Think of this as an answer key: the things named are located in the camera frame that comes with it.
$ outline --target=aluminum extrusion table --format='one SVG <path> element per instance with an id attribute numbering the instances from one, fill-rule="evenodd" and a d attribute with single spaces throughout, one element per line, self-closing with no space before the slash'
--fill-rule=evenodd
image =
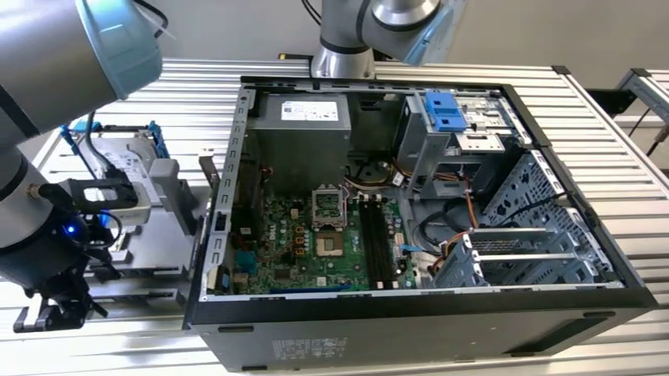
<path id="1" fill-rule="evenodd" d="M 568 71 L 551 67 L 378 63 L 380 79 L 512 84 L 553 142 L 553 147 L 615 235 L 663 308 L 603 333 L 553 357 L 479 360 L 473 363 L 330 368 L 296 374 L 656 374 L 669 370 L 669 181 Z M 669 71 L 666 85 L 669 85 Z M 130 100 L 99 111 L 105 124 L 145 125 L 155 120 L 181 177 L 205 186 L 198 153 L 214 152 L 224 165 L 241 75 L 308 77 L 306 61 L 166 60 L 161 81 Z M 34 162 L 49 180 L 87 178 L 85 166 L 53 135 Z M 122 310 L 91 320 L 79 331 L 18 335 L 13 322 L 26 304 L 21 289 L 0 282 L 0 374 L 91 372 L 225 374 L 201 338 L 181 330 L 174 311 Z"/>

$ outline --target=power supply label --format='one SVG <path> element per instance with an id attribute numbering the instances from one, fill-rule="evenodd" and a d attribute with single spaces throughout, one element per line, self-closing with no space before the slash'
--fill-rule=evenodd
<path id="1" fill-rule="evenodd" d="M 337 102 L 284 102 L 282 120 L 340 121 Z"/>

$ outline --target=expansion slot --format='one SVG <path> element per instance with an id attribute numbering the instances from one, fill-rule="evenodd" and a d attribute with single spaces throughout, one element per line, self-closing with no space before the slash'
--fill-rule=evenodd
<path id="1" fill-rule="evenodd" d="M 392 250 L 388 242 L 384 204 L 376 198 L 360 202 L 365 258 L 368 263 L 369 286 L 373 290 L 397 288 Z"/>

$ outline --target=white sticker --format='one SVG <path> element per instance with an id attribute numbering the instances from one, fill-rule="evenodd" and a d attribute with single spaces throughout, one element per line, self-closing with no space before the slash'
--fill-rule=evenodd
<path id="1" fill-rule="evenodd" d="M 274 356 L 278 360 L 341 358 L 345 356 L 348 341 L 346 337 L 276 340 Z"/>
<path id="2" fill-rule="evenodd" d="M 447 146 L 447 148 L 444 149 L 444 156 L 445 157 L 460 156 L 460 148 L 453 146 Z"/>
<path id="3" fill-rule="evenodd" d="M 282 120 L 338 121 L 337 102 L 284 102 Z"/>
<path id="4" fill-rule="evenodd" d="M 397 186 L 403 186 L 403 182 L 405 181 L 405 175 L 401 172 L 396 172 L 396 176 L 393 177 L 393 184 Z"/>

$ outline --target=white wall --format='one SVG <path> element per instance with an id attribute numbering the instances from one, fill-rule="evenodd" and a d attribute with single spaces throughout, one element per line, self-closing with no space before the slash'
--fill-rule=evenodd
<path id="1" fill-rule="evenodd" d="M 166 57 L 274 60 L 280 52 L 314 54 L 321 29 L 301 0 L 151 0 L 170 18 L 177 40 Z M 321 0 L 312 0 L 321 11 Z"/>
<path id="2" fill-rule="evenodd" d="M 180 38 L 164 38 L 166 56 L 266 60 L 318 47 L 300 0 L 153 2 Z M 564 64 L 585 85 L 615 85 L 631 67 L 669 67 L 668 17 L 668 0 L 469 0 L 449 62 Z"/>

